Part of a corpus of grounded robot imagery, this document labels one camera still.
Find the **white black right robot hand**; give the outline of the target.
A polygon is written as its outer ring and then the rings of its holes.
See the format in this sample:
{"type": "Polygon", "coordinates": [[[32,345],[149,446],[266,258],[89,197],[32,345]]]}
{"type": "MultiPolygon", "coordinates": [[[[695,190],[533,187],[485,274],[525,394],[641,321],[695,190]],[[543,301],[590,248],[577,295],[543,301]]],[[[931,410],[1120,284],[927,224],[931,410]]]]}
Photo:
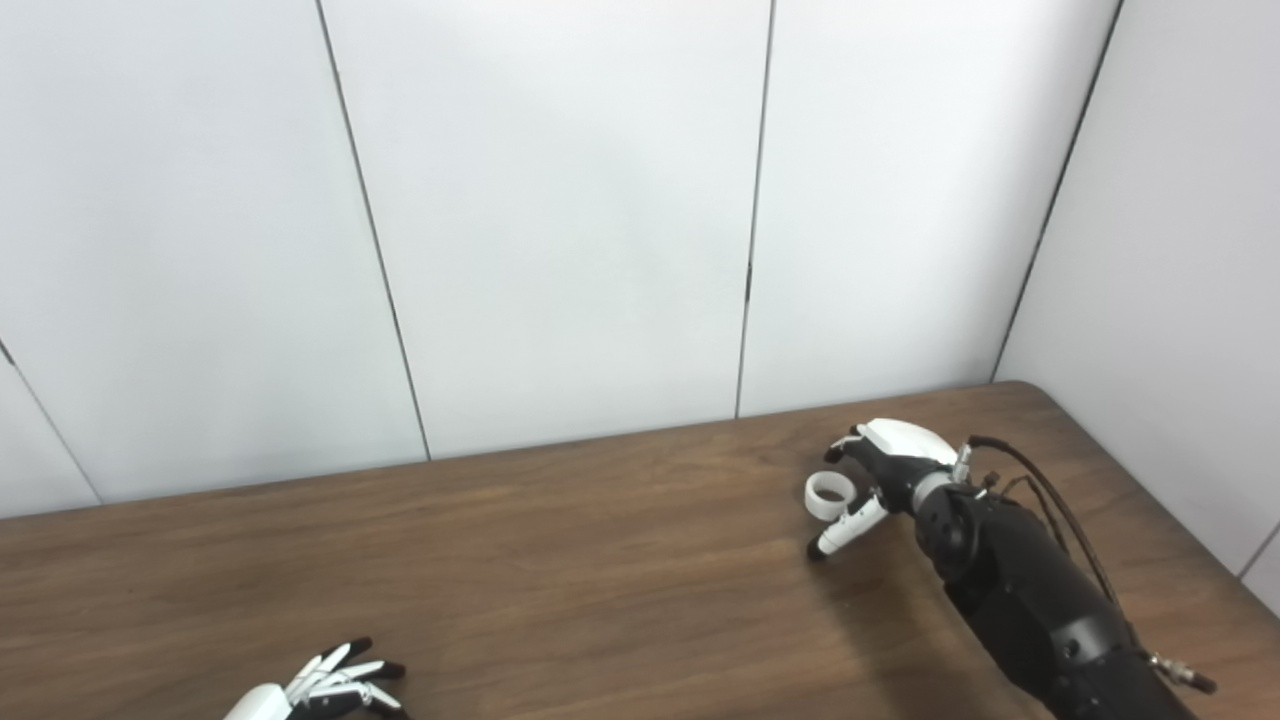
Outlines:
{"type": "Polygon", "coordinates": [[[806,557],[822,561],[895,514],[914,515],[936,489],[957,480],[960,452],[946,439],[909,421],[877,418],[855,425],[835,441],[823,461],[854,461],[870,478],[870,496],[838,471],[815,471],[805,483],[805,506],[826,529],[806,546],[806,557]]]}

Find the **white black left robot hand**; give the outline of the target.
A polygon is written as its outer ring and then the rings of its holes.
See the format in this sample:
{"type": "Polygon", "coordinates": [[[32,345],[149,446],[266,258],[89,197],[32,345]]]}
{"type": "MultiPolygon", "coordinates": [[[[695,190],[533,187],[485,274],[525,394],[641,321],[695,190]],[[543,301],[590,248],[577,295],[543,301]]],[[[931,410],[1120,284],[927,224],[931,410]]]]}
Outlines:
{"type": "Polygon", "coordinates": [[[285,683],[260,684],[246,692],[227,719],[407,719],[404,705],[383,682],[398,682],[406,666],[385,660],[362,661],[372,639],[360,637],[314,655],[285,683]]]}

